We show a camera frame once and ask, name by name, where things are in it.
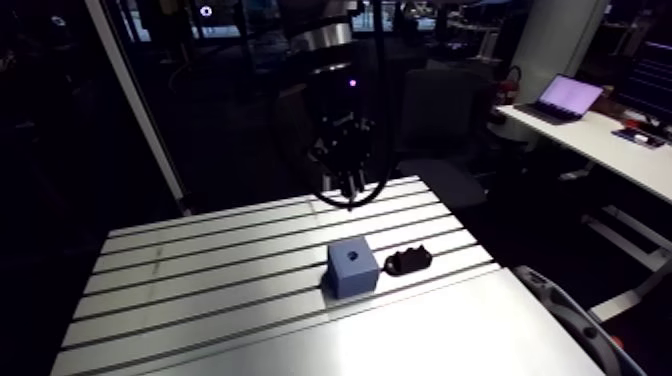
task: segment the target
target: laptop screen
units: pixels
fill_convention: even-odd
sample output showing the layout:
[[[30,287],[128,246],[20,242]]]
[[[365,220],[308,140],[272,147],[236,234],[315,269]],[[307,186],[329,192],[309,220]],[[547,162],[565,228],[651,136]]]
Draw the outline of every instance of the laptop screen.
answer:
[[[583,115],[602,93],[602,88],[584,84],[565,76],[555,76],[539,102]]]

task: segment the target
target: blue cube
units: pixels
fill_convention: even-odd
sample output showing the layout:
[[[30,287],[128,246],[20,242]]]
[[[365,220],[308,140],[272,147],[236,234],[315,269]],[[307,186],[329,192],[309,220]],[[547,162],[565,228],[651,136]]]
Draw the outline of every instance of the blue cube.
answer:
[[[327,280],[337,299],[376,289],[380,268],[363,237],[329,244]]]

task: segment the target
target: red object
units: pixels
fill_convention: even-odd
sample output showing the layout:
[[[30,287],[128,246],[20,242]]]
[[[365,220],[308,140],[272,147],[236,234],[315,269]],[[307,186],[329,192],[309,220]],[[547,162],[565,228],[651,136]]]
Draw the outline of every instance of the red object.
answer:
[[[628,128],[639,128],[639,121],[635,119],[625,119],[623,120],[623,125]]]
[[[622,348],[622,349],[625,348],[625,345],[623,345],[623,341],[621,341],[620,338],[618,338],[618,337],[616,337],[616,336],[611,336],[611,339],[612,339],[614,342],[616,342],[616,345],[618,345],[618,347],[620,347],[620,348]]]
[[[507,78],[504,81],[500,81],[497,85],[497,97],[495,99],[497,105],[513,104],[513,100],[516,99],[516,96],[518,95],[522,73],[520,68],[515,65],[509,69],[508,76],[511,76],[512,71],[517,73],[517,78]]]

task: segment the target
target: black chair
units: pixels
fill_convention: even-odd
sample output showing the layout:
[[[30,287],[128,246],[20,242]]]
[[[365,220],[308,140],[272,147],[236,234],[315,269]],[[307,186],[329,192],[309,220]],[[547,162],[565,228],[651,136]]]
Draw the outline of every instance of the black chair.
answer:
[[[397,168],[418,175],[450,209],[486,201],[466,166],[479,154],[494,84],[463,70],[413,70],[406,75]]]

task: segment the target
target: laptop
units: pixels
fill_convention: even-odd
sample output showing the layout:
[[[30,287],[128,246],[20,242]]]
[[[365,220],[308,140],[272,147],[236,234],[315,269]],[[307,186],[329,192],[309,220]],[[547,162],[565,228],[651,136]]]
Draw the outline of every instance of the laptop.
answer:
[[[602,94],[602,88],[557,75],[534,103],[513,106],[553,125],[580,120]]]

